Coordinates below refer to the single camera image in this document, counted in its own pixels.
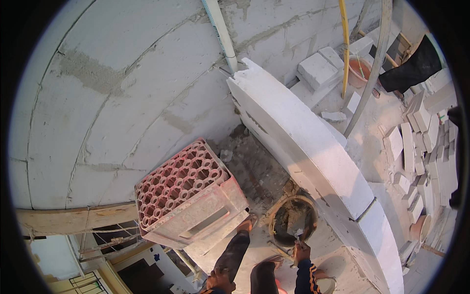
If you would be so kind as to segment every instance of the white wall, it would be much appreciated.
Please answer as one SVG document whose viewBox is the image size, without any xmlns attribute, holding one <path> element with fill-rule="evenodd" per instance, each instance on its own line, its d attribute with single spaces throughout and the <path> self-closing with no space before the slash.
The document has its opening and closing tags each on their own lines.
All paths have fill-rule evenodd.
<svg viewBox="0 0 470 294">
<path fill-rule="evenodd" d="M 239 60 L 248 56 L 284 84 L 307 56 L 343 42 L 337 0 L 219 3 Z M 346 0 L 351 30 L 363 4 Z M 365 21 L 379 17 L 369 9 Z M 132 201 L 134 184 L 193 140 L 223 139 L 240 119 L 215 64 L 225 59 L 199 0 L 67 3 L 17 93 L 16 207 Z"/>
</svg>

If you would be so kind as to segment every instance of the worker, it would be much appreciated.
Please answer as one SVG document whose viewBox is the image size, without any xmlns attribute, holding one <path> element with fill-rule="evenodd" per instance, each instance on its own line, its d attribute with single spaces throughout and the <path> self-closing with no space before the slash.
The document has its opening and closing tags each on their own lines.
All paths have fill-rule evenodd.
<svg viewBox="0 0 470 294">
<path fill-rule="evenodd" d="M 235 275 L 242 263 L 243 256 L 250 244 L 250 232 L 256 226 L 258 218 L 250 214 L 236 228 L 237 234 L 227 245 L 216 261 L 214 270 L 207 278 L 206 289 L 201 294 L 230 294 L 236 289 Z M 296 241 L 296 260 L 298 262 L 295 294 L 321 294 L 313 273 L 316 266 L 310 262 L 310 247 L 303 241 Z M 278 294 L 274 271 L 282 265 L 284 257 L 277 254 L 256 264 L 251 270 L 251 294 Z"/>
<path fill-rule="evenodd" d="M 447 67 L 439 44 L 434 36 L 427 32 L 411 57 L 399 67 L 395 67 L 379 75 L 379 85 L 387 92 L 393 92 L 403 99 L 411 86 L 426 81 L 430 76 Z"/>
</svg>

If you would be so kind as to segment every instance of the wooden plank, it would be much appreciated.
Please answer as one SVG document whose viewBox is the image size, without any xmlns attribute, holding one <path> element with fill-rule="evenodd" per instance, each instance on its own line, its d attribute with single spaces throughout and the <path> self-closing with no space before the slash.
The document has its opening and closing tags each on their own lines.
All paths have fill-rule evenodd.
<svg viewBox="0 0 470 294">
<path fill-rule="evenodd" d="M 137 219 L 135 202 L 58 210 L 17 209 L 23 234 L 35 236 L 73 235 L 94 228 Z"/>
<path fill-rule="evenodd" d="M 341 98 L 344 99 L 346 95 L 346 87 L 348 85 L 349 73 L 349 24 L 345 0 L 339 0 L 339 10 L 341 11 L 341 22 L 343 24 L 343 38 L 345 43 L 345 74 L 343 76 L 343 92 L 341 94 Z"/>
</svg>

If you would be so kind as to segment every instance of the sandal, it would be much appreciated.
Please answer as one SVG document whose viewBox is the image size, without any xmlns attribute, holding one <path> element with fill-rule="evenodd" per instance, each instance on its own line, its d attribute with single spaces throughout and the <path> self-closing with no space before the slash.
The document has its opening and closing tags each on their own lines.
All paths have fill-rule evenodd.
<svg viewBox="0 0 470 294">
<path fill-rule="evenodd" d="M 280 254 L 276 254 L 276 255 L 273 255 L 271 257 L 266 258 L 262 262 L 273 262 L 276 265 L 274 267 L 274 270 L 277 270 L 278 268 L 280 268 L 282 266 L 282 263 L 284 262 L 284 256 L 282 256 Z"/>
<path fill-rule="evenodd" d="M 253 227 L 256 227 L 257 223 L 258 216 L 256 214 L 250 214 L 241 224 L 238 225 L 236 232 L 238 233 L 241 230 L 247 230 L 248 232 L 251 232 Z"/>
</svg>

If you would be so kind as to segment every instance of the metal pipe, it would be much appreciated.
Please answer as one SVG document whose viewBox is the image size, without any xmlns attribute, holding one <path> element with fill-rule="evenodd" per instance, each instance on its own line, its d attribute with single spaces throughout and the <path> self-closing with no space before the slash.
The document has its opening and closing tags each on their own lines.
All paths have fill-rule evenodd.
<svg viewBox="0 0 470 294">
<path fill-rule="evenodd" d="M 385 57 L 387 51 L 387 44 L 390 35 L 390 27 L 392 25 L 392 0 L 382 0 L 382 17 L 380 18 L 380 34 L 379 40 L 377 42 L 377 51 L 376 56 L 374 57 L 374 64 L 372 65 L 372 70 L 370 71 L 370 76 L 367 81 L 366 87 L 357 106 L 356 112 L 352 116 L 351 121 L 349 122 L 348 127 L 344 133 L 345 137 L 351 134 L 354 126 L 356 125 L 362 111 L 366 107 L 367 101 L 369 100 L 370 95 L 372 94 L 372 89 L 376 84 L 377 78 L 379 76 L 380 68 L 382 67 L 382 60 Z"/>
</svg>

